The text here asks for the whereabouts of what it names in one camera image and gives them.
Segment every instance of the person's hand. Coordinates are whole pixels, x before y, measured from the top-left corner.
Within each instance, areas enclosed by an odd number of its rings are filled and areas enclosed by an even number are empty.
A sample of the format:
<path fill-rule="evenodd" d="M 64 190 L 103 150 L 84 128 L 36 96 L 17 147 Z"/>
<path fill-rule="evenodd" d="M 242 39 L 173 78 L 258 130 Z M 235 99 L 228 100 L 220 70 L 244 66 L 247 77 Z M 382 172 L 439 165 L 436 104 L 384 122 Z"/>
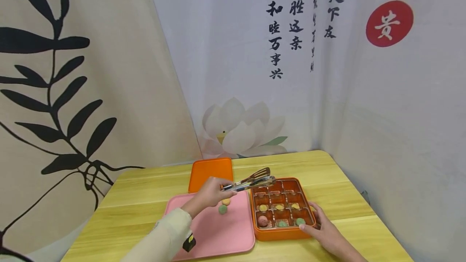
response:
<path fill-rule="evenodd" d="M 318 204 L 309 201 L 316 209 L 313 211 L 317 225 L 313 228 L 309 225 L 300 225 L 301 231 L 314 237 L 328 252 L 348 262 L 367 262 L 364 257 L 346 240 L 336 226 L 328 219 Z"/>
<path fill-rule="evenodd" d="M 194 218 L 206 207 L 215 207 L 220 201 L 238 194 L 238 192 L 233 190 L 221 191 L 221 186 L 230 185 L 232 183 L 233 182 L 230 180 L 209 177 L 199 192 L 197 192 L 190 201 L 187 201 L 181 209 Z"/>

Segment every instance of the metal tongs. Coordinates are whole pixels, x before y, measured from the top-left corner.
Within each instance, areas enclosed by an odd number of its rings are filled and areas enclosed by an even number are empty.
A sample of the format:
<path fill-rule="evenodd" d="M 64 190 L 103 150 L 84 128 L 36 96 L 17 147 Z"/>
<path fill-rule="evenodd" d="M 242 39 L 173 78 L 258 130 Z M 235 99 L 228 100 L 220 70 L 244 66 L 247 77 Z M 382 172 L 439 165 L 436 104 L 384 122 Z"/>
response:
<path fill-rule="evenodd" d="M 266 167 L 258 170 L 246 179 L 224 186 L 222 191 L 234 190 L 239 192 L 249 188 L 265 187 L 274 184 L 275 176 L 270 176 L 270 168 Z"/>

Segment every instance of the yellow table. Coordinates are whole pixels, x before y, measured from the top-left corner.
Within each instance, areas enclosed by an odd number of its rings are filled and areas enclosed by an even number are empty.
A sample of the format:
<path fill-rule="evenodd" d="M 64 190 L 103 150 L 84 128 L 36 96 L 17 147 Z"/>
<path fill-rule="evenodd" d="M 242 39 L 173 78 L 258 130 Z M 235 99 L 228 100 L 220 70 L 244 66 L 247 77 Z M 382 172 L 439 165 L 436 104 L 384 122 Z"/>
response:
<path fill-rule="evenodd" d="M 262 167 L 276 177 L 297 177 L 306 197 L 318 203 L 341 233 L 369 261 L 413 262 L 334 160 L 323 151 L 233 160 L 236 180 Z M 191 164 L 123 173 L 62 262 L 118 262 L 148 234 L 166 202 L 187 193 Z M 337 261 L 316 240 L 257 241 L 245 254 L 209 261 Z"/>

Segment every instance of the fabric backdrop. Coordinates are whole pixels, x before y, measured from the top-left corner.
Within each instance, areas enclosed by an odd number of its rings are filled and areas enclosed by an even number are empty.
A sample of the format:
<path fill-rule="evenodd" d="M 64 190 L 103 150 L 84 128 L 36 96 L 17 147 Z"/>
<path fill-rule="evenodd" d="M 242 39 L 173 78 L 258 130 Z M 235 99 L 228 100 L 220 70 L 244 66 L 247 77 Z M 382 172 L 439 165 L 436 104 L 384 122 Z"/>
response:
<path fill-rule="evenodd" d="M 204 157 L 321 148 L 416 261 L 461 260 L 464 0 L 154 3 Z"/>
<path fill-rule="evenodd" d="M 2 262 L 59 261 L 122 168 L 201 158 L 153 1 L 68 1 L 0 0 Z"/>

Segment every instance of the lotus flower print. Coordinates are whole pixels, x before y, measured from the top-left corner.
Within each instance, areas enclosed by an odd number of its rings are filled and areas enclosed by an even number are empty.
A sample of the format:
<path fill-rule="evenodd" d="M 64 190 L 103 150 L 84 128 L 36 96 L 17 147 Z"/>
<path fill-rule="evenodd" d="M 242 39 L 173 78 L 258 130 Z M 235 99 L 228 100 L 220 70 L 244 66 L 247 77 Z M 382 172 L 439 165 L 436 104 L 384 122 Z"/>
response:
<path fill-rule="evenodd" d="M 223 106 L 212 105 L 202 118 L 208 138 L 200 140 L 203 154 L 215 157 L 253 157 L 286 153 L 279 136 L 285 117 L 270 118 L 269 108 L 259 102 L 245 109 L 232 98 Z"/>

